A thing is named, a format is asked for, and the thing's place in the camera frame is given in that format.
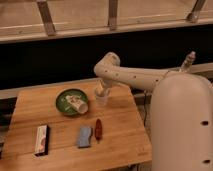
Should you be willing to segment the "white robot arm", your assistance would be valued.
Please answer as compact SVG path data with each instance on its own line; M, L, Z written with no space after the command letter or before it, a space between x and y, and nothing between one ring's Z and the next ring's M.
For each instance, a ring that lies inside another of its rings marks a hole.
M107 53L94 73L107 89L115 82L152 93L152 171L213 171L213 84L168 69L128 68Z

